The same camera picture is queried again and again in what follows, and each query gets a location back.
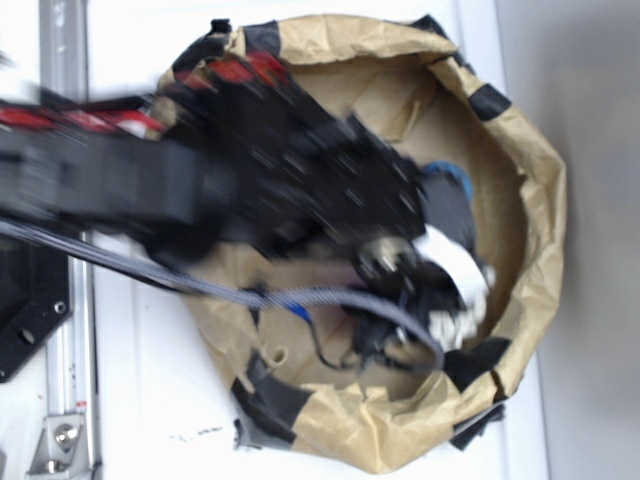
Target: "cable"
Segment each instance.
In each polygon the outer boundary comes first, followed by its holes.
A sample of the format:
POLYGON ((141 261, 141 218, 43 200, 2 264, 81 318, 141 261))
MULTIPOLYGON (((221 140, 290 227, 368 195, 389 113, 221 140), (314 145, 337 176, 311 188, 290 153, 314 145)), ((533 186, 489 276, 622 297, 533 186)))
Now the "cable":
POLYGON ((146 279, 182 293, 219 297, 253 309, 290 308, 292 305, 342 305, 366 310, 406 328, 434 352, 434 369, 442 369, 444 366, 444 352, 440 345, 431 338, 424 325, 389 300, 367 292, 337 287, 311 287, 259 294, 207 282, 183 272, 168 270, 143 260, 125 257, 74 238, 3 217, 0 217, 0 235, 51 247, 80 260, 94 263, 138 280, 146 279))

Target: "wall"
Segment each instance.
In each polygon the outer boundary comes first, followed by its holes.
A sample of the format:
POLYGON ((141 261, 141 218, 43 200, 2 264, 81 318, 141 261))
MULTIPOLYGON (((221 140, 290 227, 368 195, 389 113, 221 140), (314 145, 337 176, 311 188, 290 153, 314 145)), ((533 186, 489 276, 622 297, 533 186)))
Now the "wall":
POLYGON ((564 292, 540 348, 551 477, 640 467, 640 3, 497 0, 507 88, 568 163, 564 292))

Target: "paper bag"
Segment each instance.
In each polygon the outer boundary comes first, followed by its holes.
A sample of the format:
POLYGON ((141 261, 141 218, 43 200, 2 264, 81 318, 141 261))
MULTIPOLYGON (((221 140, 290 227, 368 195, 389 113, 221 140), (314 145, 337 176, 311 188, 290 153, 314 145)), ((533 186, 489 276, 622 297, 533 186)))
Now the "paper bag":
MULTIPOLYGON (((430 17, 408 26, 308 16, 234 32, 214 22, 161 85, 175 81, 178 70, 203 68, 204 58, 256 50, 280 58, 329 112, 355 112, 419 164, 444 159, 462 166, 475 189, 477 253, 495 267, 497 284, 478 336, 447 353, 444 371, 429 375, 382 366, 336 372, 319 362, 307 325, 288 311, 185 298, 237 404, 240 442, 375 473, 447 440, 464 446, 513 395, 556 312, 566 216, 562 160, 518 108, 474 75, 430 17)), ((156 110, 168 122, 175 116, 170 108, 156 110)), ((241 245, 218 246, 193 273, 241 288, 355 279, 348 264, 269 262, 241 245)), ((337 307, 311 313, 325 355, 340 358, 355 321, 337 307)))

